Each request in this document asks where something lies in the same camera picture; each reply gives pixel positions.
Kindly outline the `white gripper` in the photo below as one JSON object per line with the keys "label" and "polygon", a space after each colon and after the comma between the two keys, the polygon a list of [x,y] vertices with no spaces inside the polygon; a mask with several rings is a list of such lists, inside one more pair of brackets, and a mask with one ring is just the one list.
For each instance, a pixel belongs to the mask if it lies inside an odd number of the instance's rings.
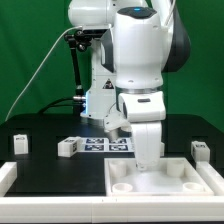
{"label": "white gripper", "polygon": [[159,163],[162,138],[161,121],[166,118],[163,92],[118,96],[119,110],[104,118],[104,130],[114,141],[118,129],[130,132],[136,165],[147,170]]}

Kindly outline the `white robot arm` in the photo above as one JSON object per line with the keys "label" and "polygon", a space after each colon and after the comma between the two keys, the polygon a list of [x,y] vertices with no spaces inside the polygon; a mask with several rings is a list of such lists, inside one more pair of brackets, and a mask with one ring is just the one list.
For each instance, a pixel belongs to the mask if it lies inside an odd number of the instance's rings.
{"label": "white robot arm", "polygon": [[137,167],[158,164],[166,117],[162,74],[178,71],[190,40],[176,0],[71,0],[75,46],[92,49],[92,83],[81,117],[99,123],[112,140],[132,134]]}

